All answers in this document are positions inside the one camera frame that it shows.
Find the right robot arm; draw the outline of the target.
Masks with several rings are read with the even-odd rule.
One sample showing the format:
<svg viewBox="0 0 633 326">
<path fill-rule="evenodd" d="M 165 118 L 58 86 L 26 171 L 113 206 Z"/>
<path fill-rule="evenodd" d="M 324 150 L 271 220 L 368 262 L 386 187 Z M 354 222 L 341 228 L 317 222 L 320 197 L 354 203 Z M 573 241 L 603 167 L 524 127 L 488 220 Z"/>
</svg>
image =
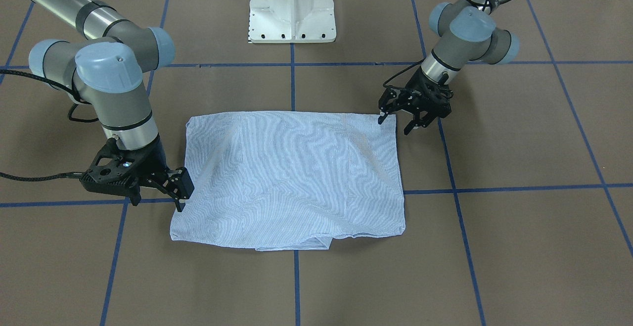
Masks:
<svg viewBox="0 0 633 326">
<path fill-rule="evenodd" d="M 160 134 L 144 85 L 144 73 L 171 64 L 176 47 L 162 28 L 141 28 L 100 0 L 30 0 L 75 28 L 86 41 L 44 40 L 29 53 L 30 72 L 2 74 L 41 81 L 65 92 L 74 110 L 91 105 L 106 143 L 85 171 L 45 177 L 2 178 L 21 182 L 78 179 L 86 191 L 126 197 L 136 206 L 142 187 L 171 197 L 178 212 L 192 197 L 194 184 L 185 167 L 168 168 Z"/>
</svg>

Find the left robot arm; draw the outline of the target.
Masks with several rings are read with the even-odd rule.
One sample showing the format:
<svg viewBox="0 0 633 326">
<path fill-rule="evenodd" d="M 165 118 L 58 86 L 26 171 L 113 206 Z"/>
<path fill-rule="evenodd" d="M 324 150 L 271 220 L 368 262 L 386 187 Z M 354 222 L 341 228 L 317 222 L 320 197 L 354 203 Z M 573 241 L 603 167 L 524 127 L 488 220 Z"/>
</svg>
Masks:
<svg viewBox="0 0 633 326">
<path fill-rule="evenodd" d="M 383 83 L 378 101 L 378 123 L 400 110 L 413 116 L 405 134 L 426 128 L 437 118 L 452 112 L 450 82 L 468 64 L 507 64 L 520 50 L 520 40 L 498 28 L 492 13 L 511 0 L 457 0 L 440 3 L 429 16 L 429 27 L 439 40 L 427 57 L 413 65 L 415 72 L 404 87 Z"/>
</svg>

